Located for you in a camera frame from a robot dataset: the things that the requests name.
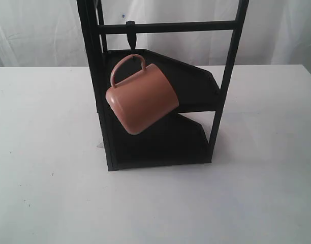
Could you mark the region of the terracotta pink ceramic mug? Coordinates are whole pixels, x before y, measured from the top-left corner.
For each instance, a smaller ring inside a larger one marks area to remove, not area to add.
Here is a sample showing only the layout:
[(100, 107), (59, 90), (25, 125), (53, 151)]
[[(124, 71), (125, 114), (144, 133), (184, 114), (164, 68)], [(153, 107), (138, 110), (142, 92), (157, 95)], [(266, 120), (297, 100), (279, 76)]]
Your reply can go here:
[[(115, 83), (118, 69), (134, 57), (140, 59), (141, 70)], [(114, 66), (110, 84), (106, 101), (131, 135), (143, 132), (179, 106), (178, 97), (163, 72), (155, 64), (147, 66), (139, 54), (130, 54)]]

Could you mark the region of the black two-tier metal rack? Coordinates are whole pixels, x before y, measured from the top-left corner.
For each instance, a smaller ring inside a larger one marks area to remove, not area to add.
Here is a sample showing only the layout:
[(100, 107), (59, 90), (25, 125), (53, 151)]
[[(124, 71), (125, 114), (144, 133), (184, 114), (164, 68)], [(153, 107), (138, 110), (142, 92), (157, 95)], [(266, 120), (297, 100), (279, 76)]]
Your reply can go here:
[[(210, 163), (247, 13), (228, 21), (106, 25), (101, 1), (77, 8), (109, 171)], [(231, 30), (221, 84), (204, 69), (137, 49), (137, 35)]]

